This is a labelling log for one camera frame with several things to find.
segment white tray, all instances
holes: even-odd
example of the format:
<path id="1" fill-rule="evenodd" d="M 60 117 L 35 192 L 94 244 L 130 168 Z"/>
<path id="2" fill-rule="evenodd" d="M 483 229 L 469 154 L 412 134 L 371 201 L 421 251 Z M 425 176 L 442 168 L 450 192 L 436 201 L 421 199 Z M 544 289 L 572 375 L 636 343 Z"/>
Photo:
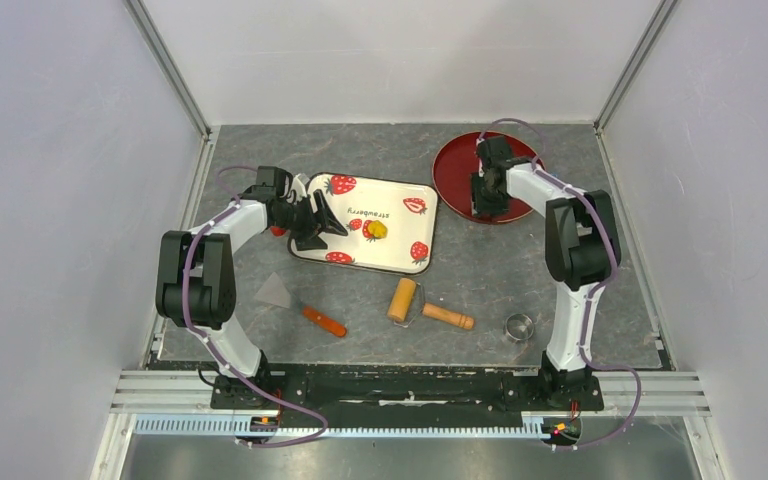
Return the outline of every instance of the white tray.
<path id="1" fill-rule="evenodd" d="M 320 235 L 328 244 L 326 250 L 299 252 L 290 240 L 290 253 L 305 260 L 406 275 L 428 268 L 438 203 L 432 187 L 319 173 L 310 179 L 307 193 L 316 190 L 325 193 L 328 206 L 349 235 Z M 385 238 L 372 238 L 364 228 L 375 220 L 387 227 Z"/>

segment spatula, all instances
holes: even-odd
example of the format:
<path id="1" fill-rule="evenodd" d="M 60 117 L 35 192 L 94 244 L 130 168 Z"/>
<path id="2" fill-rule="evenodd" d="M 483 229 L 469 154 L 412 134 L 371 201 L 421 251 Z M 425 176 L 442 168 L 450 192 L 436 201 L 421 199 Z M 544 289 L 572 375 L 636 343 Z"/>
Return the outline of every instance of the spatula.
<path id="1" fill-rule="evenodd" d="M 319 325 L 328 332 L 331 332 L 338 337 L 346 336 L 346 327 L 340 325 L 328 315 L 325 315 L 315 308 L 306 305 L 304 302 L 299 300 L 298 297 L 290 293 L 290 291 L 287 290 L 287 287 L 284 286 L 284 282 L 281 281 L 281 277 L 279 277 L 277 273 L 273 273 L 269 276 L 268 279 L 266 279 L 266 282 L 254 295 L 254 299 L 278 307 L 289 308 L 290 310 L 298 311 L 305 318 Z"/>

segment paint roller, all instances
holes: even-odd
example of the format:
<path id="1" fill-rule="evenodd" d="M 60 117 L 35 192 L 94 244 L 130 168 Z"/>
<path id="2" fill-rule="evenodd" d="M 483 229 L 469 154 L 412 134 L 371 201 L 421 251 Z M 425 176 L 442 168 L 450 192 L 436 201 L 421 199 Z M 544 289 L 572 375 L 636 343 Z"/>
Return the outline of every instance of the paint roller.
<path id="1" fill-rule="evenodd" d="M 409 278 L 399 279 L 399 284 L 396 286 L 396 292 L 393 294 L 393 300 L 390 301 L 390 308 L 387 309 L 388 318 L 397 324 L 401 324 L 405 321 L 417 285 L 416 282 Z M 422 297 L 422 314 L 426 317 L 446 322 L 449 325 L 454 325 L 463 328 L 464 330 L 472 330 L 472 327 L 475 326 L 475 319 L 472 317 L 446 310 L 445 308 L 426 302 L 424 291 Z"/>

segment gray floor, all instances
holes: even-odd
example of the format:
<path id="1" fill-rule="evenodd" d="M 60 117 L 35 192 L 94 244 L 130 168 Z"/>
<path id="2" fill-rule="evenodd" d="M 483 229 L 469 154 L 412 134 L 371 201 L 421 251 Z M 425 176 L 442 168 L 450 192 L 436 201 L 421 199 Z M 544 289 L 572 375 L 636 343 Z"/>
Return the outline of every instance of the gray floor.
<path id="1" fill-rule="evenodd" d="M 585 419 L 584 438 L 617 420 Z M 701 478 L 681 418 L 637 419 L 590 450 L 552 453 L 535 440 L 324 439 L 248 450 L 230 438 L 136 435 L 123 479 L 652 479 Z"/>
<path id="2" fill-rule="evenodd" d="M 547 169 L 584 189 L 609 183 L 593 130 L 585 125 L 542 125 L 551 144 Z M 292 173 L 346 173 L 431 184 L 431 162 L 455 136 L 479 130 L 474 125 L 279 125 L 223 126 L 198 212 L 198 222 L 228 201 L 213 174 L 228 165 L 276 165 Z M 513 127 L 538 148 L 534 138 Z M 251 184 L 248 172 L 229 172 L 240 191 Z M 428 298 L 476 319 L 472 331 L 417 319 L 403 329 L 385 313 L 398 277 L 315 264 L 290 256 L 285 238 L 260 235 L 234 257 L 237 316 L 252 341 L 272 362 L 447 365 L 537 365 L 552 331 L 554 286 L 543 263 L 543 219 L 536 214 L 504 226 L 468 222 L 441 203 L 429 269 L 416 277 Z M 635 274 L 625 259 L 617 281 L 602 296 L 592 349 L 597 362 L 658 367 L 651 322 Z M 349 334 L 337 339 L 297 314 L 253 300 L 272 273 L 333 318 Z M 506 340 L 502 321 L 524 312 L 537 324 L 526 344 Z M 167 325 L 162 360 L 210 360 L 189 334 Z"/>

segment round red plate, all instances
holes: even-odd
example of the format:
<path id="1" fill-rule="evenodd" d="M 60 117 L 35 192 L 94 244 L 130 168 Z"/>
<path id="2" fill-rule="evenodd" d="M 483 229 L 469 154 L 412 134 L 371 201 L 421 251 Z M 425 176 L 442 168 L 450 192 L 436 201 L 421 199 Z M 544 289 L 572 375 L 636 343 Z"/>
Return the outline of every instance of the round red plate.
<path id="1" fill-rule="evenodd" d="M 431 167 L 431 177 L 434 181 L 434 188 L 440 194 L 440 198 L 446 202 L 452 210 L 458 215 L 472 220 L 473 222 L 495 225 L 499 223 L 512 222 L 531 213 L 531 207 L 521 200 L 512 199 L 511 209 L 508 213 L 489 218 L 476 218 L 472 216 L 472 194 L 470 193 L 469 179 L 470 175 L 478 171 L 478 157 L 475 155 L 475 141 L 478 140 L 480 132 L 466 133 L 447 143 Z M 487 136 L 504 135 L 502 133 L 489 132 Z M 534 156 L 536 153 L 528 145 L 520 142 L 516 138 L 504 135 L 513 148 L 514 155 Z"/>

